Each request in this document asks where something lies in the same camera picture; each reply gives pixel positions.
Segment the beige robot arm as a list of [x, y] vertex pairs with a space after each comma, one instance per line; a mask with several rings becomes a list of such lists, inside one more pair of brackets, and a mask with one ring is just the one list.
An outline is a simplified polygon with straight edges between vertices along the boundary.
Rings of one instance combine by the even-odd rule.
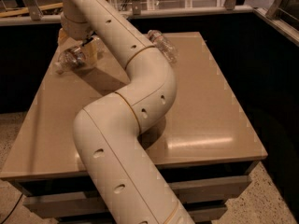
[[194, 224], [137, 138], [175, 101], [174, 71], [163, 54], [105, 0], [64, 0], [101, 37], [130, 79], [80, 110], [78, 154], [116, 224]]

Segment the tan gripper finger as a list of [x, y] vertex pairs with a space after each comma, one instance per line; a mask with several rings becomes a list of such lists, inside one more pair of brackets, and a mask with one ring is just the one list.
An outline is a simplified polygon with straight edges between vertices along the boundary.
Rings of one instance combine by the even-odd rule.
[[97, 61], [97, 46], [94, 40], [85, 44], [82, 50], [86, 56], [87, 63], [95, 63]]
[[58, 39], [57, 39], [58, 45], [61, 46], [66, 41], [67, 38], [68, 38], [68, 35], [67, 35], [66, 31], [63, 28], [61, 28], [59, 30]]

